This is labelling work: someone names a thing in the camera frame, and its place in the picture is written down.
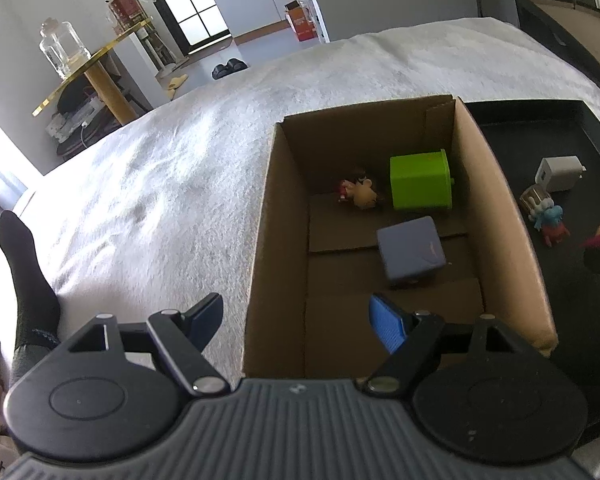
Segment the purple-grey cube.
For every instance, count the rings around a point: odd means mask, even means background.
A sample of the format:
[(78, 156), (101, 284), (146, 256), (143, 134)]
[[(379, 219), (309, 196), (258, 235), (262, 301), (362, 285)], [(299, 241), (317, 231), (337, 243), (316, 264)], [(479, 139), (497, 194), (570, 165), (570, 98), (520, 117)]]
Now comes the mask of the purple-grey cube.
[(418, 282), (448, 263), (430, 216), (387, 226), (376, 232), (386, 278), (391, 287)]

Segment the brown-haired girl figurine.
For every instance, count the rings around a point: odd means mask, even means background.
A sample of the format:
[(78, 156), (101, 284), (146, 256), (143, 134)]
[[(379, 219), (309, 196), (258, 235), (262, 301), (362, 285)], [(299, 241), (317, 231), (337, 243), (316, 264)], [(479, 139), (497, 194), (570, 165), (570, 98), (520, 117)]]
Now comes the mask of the brown-haired girl figurine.
[(359, 171), (338, 182), (338, 202), (351, 204), (359, 210), (369, 210), (384, 206), (385, 195), (378, 188), (373, 174)]

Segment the green hexagonal container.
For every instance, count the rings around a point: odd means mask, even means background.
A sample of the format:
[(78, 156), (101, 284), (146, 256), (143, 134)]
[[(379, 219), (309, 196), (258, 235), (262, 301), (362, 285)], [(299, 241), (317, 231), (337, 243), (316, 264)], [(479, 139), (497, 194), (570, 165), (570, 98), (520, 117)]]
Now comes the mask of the green hexagonal container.
[(397, 210), (453, 207), (454, 180), (445, 150), (391, 157), (389, 174), (392, 204)]

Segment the white fluffy blanket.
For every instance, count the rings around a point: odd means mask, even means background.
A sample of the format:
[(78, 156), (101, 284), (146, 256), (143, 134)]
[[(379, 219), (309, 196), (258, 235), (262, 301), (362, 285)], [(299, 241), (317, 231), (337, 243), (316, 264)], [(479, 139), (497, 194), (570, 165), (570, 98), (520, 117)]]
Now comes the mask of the white fluffy blanket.
[[(250, 378), (245, 329), (276, 125), (425, 96), (600, 88), (522, 30), (461, 18), (321, 44), (159, 107), (49, 174), (22, 210), (61, 343), (6, 396), (7, 479), (583, 479), (579, 388), (492, 314), (416, 327), (360, 378)], [(198, 351), (183, 314), (217, 292)]]

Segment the brown cardboard box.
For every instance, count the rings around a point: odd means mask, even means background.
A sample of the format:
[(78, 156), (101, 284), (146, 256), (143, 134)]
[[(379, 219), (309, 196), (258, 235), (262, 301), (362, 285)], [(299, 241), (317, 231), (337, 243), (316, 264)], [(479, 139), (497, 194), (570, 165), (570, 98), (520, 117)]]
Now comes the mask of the brown cardboard box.
[(275, 127), (245, 329), (250, 378), (360, 378), (387, 356), (368, 306), (558, 344), (503, 171), (454, 96), (288, 116)]

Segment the black sock leg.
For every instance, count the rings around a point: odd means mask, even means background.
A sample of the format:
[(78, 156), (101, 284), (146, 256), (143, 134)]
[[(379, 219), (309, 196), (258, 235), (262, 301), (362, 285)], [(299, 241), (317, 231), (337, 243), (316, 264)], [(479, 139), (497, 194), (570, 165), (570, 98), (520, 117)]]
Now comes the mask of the black sock leg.
[(17, 298), (17, 327), (9, 385), (13, 386), (59, 344), (60, 303), (44, 278), (31, 231), (11, 211), (0, 217), (0, 248)]

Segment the blue-haired small figurine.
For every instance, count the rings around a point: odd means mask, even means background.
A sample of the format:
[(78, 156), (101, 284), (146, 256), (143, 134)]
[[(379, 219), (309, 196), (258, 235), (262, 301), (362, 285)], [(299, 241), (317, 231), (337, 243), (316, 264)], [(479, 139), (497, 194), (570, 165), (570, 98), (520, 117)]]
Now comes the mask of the blue-haired small figurine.
[(518, 198), (519, 205), (547, 247), (559, 244), (570, 232), (564, 225), (564, 211), (549, 192), (538, 184), (530, 185)]

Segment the gold round side table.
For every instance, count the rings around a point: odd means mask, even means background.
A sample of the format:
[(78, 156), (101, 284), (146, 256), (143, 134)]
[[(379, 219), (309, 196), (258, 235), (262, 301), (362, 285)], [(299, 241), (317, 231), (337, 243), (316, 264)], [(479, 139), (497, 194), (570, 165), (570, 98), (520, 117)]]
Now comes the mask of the gold round side table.
[(131, 28), (122, 32), (121, 35), (114, 38), (106, 44), (105, 47), (100, 48), (96, 53), (92, 55), (92, 57), (86, 62), (82, 63), (76, 71), (71, 74), (66, 80), (64, 80), (32, 113), (33, 117), (38, 117), (39, 114), (42, 113), (44, 108), (48, 107), (54, 99), (58, 98), (58, 96), (65, 90), (68, 84), (71, 84), (76, 80), (79, 76), (85, 76), (90, 85), (95, 90), (96, 94), (99, 96), (99, 99), (108, 107), (108, 110), (114, 115), (114, 118), (117, 119), (118, 123), (122, 126), (129, 124), (130, 122), (134, 122), (134, 120), (138, 117), (136, 111), (133, 110), (131, 104), (125, 99), (122, 94), (122, 91), (118, 88), (118, 86), (114, 83), (110, 75), (105, 70), (105, 67), (102, 65), (100, 60), (102, 57), (109, 53), (114, 47), (117, 47), (118, 44), (121, 44), (123, 40), (128, 38), (129, 36), (134, 35), (141, 28), (149, 25), (151, 23), (151, 19), (143, 20)]

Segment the white power adapter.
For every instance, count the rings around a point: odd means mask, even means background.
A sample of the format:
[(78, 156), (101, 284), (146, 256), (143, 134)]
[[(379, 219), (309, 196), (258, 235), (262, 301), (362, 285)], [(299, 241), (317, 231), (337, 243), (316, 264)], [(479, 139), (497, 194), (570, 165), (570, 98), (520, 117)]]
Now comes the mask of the white power adapter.
[(547, 193), (571, 190), (586, 173), (577, 156), (543, 157), (534, 176), (534, 183)]

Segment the beige slippers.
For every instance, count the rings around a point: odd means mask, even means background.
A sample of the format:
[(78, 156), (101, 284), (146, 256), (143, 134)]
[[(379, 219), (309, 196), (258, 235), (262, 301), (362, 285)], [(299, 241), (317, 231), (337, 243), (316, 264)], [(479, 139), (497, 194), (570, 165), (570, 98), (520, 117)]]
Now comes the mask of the beige slippers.
[(178, 91), (179, 88), (181, 88), (183, 84), (186, 83), (187, 79), (188, 75), (183, 74), (181, 76), (173, 77), (169, 81), (168, 86), (166, 87), (166, 94), (168, 95), (170, 100), (174, 99), (175, 93)]

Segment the black tray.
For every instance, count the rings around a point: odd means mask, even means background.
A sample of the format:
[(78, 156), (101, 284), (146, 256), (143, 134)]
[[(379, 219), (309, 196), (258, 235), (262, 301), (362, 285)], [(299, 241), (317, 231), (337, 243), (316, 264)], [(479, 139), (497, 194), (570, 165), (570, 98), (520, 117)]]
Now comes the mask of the black tray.
[(539, 260), (559, 344), (550, 360), (583, 392), (588, 426), (581, 441), (600, 437), (600, 275), (583, 263), (585, 241), (600, 225), (600, 121), (585, 102), (508, 100), (468, 104), (501, 165), (510, 189), (532, 185), (541, 160), (577, 156), (585, 174), (555, 194), (570, 235), (547, 247), (529, 232)]

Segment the black slippers pair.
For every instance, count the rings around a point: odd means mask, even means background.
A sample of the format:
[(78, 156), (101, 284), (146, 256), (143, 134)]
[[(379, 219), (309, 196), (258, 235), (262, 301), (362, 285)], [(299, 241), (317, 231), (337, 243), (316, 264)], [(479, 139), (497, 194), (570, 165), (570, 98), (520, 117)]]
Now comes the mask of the black slippers pair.
[(246, 70), (248, 65), (238, 58), (230, 58), (226, 64), (219, 64), (212, 70), (211, 77), (214, 80), (222, 79), (228, 75)]

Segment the orange cardboard box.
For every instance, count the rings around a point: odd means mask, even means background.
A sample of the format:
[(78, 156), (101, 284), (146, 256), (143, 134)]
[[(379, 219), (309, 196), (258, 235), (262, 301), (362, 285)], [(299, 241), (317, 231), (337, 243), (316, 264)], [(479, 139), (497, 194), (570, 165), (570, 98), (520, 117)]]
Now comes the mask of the orange cardboard box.
[(287, 3), (285, 10), (289, 26), (300, 42), (317, 37), (315, 26), (306, 13), (306, 9), (297, 0)]

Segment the clear glass jar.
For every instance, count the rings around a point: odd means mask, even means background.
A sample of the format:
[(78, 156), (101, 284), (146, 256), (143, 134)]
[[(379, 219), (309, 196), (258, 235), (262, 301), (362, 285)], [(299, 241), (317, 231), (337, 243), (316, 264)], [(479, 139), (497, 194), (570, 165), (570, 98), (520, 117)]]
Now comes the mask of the clear glass jar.
[(91, 58), (91, 53), (69, 22), (46, 18), (38, 45), (62, 80), (68, 79)]

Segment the red tin can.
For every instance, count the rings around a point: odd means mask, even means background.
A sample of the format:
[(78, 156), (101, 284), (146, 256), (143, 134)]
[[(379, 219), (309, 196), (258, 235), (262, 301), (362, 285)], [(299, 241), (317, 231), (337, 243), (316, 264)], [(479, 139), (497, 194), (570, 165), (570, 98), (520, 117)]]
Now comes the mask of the red tin can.
[(108, 6), (123, 29), (129, 29), (146, 18), (140, 0), (108, 0)]

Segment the black bed frame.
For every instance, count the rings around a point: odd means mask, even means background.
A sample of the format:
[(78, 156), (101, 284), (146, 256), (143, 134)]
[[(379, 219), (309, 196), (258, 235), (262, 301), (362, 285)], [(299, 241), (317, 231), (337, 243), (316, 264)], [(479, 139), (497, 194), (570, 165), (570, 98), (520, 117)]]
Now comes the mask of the black bed frame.
[(600, 81), (600, 9), (573, 0), (516, 0), (520, 26)]

